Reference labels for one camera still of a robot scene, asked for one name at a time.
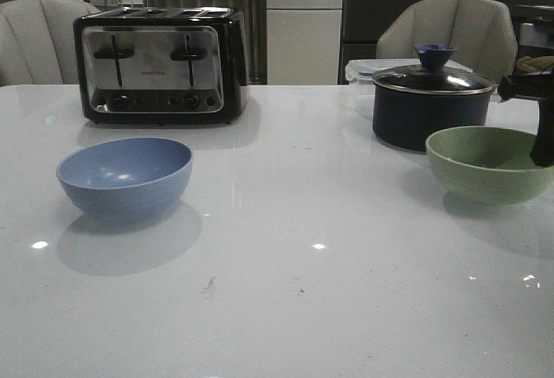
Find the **green bowl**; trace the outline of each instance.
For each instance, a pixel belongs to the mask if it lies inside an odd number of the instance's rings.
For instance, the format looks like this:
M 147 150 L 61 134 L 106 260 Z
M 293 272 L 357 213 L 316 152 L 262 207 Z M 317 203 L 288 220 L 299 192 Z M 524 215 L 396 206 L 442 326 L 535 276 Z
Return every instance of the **green bowl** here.
M 452 127 L 431 134 L 426 148 L 431 170 L 449 191 L 492 205 L 524 202 L 554 180 L 552 167 L 529 154 L 535 135 L 498 127 Z

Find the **countertop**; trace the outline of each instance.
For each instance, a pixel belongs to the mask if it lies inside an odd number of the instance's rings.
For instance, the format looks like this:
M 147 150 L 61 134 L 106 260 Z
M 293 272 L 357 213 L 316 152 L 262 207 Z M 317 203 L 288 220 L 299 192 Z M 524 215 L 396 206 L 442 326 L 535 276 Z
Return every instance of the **countertop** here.
M 144 127 L 87 121 L 77 86 L 0 88 L 0 375 L 551 378 L 554 189 L 449 194 L 375 138 L 368 90 L 252 86 L 231 125 Z M 57 164 L 144 135 L 195 152 L 177 207 L 83 216 Z

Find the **gray chair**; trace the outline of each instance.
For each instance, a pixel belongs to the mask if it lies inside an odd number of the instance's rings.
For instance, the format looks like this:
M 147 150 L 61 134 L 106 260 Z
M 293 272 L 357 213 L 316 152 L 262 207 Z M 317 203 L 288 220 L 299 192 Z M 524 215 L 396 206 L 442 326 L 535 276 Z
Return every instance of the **gray chair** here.
M 0 4 L 0 86 L 77 84 L 73 20 L 95 12 L 75 0 Z
M 499 82 L 518 52 L 507 6 L 493 0 L 423 0 L 409 6 L 377 43 L 377 58 L 416 58 L 416 43 L 458 47 L 452 61 Z

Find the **blue bowl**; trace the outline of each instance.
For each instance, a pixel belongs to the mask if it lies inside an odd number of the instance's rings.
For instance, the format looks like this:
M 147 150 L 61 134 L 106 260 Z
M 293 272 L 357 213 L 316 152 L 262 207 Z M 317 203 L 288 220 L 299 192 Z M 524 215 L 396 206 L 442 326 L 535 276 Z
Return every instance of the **blue bowl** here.
M 452 54 L 458 49 L 443 43 L 418 43 L 414 46 L 422 67 L 431 72 L 441 70 Z
M 112 222 L 150 219 L 176 204 L 192 171 L 192 150 L 166 138 L 122 138 L 63 159 L 56 175 L 85 215 Z

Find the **stainless steel toaster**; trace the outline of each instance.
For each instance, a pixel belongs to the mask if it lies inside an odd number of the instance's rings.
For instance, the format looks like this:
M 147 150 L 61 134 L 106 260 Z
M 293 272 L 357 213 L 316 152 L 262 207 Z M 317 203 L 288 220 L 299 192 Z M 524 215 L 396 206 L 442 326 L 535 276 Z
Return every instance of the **stainless steel toaster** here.
M 225 123 L 248 85 L 233 8 L 118 8 L 74 22 L 85 117 L 95 123 Z

